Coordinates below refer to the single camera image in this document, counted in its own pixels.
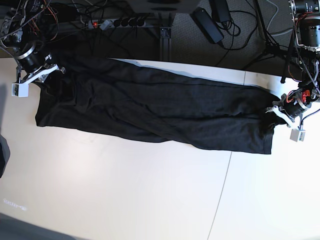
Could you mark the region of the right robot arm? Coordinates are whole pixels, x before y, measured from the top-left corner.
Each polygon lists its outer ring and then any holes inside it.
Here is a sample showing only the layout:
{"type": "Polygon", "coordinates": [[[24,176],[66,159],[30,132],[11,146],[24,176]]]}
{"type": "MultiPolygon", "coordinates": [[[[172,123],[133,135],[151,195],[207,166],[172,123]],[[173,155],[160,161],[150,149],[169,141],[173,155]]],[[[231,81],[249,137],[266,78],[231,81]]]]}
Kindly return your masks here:
{"type": "Polygon", "coordinates": [[[0,49],[15,60],[16,83],[43,83],[54,71],[66,73],[63,66],[51,63],[52,54],[46,49],[45,31],[41,30],[38,20],[45,13],[53,16],[58,25],[56,12],[49,0],[19,0],[12,6],[0,26],[0,49]]]}

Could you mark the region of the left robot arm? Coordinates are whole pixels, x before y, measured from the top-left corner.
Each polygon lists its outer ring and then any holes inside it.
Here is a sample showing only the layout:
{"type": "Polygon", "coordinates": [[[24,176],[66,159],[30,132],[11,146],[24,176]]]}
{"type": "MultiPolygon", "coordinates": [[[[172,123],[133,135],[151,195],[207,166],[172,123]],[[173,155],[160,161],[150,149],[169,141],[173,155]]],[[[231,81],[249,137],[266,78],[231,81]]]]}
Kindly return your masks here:
{"type": "Polygon", "coordinates": [[[283,94],[268,111],[293,130],[302,131],[304,112],[320,100],[320,2],[290,0],[288,4],[293,27],[280,82],[285,82],[288,73],[298,87],[283,94]]]}

